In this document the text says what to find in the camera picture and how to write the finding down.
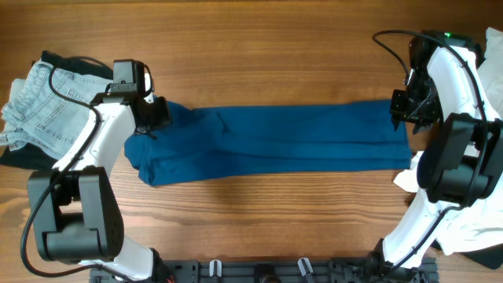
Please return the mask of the blue t-shirt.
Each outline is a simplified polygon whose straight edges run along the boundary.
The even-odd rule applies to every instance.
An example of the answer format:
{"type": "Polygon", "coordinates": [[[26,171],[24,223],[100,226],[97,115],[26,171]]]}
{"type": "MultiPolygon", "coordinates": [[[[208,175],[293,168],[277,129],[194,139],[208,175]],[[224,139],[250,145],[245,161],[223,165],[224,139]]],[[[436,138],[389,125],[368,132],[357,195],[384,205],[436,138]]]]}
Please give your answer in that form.
{"type": "Polygon", "coordinates": [[[150,186],[241,175],[406,169],[412,156],[388,100],[343,105],[188,109],[173,123],[130,137],[125,157],[150,186]]]}

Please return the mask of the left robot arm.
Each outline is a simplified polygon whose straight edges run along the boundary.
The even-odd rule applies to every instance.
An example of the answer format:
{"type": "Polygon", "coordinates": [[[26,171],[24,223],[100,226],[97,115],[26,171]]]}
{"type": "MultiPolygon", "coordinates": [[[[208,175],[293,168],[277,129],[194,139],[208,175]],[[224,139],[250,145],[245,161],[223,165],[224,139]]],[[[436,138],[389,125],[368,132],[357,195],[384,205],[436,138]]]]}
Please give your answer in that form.
{"type": "Polygon", "coordinates": [[[31,213],[20,239],[24,267],[39,277],[84,270],[123,282],[173,282],[159,253],[127,237],[109,175],[125,141],[171,124],[154,91],[149,67],[132,59],[113,63],[113,79],[84,104],[90,116],[75,144],[49,171],[28,179],[31,213]]]}

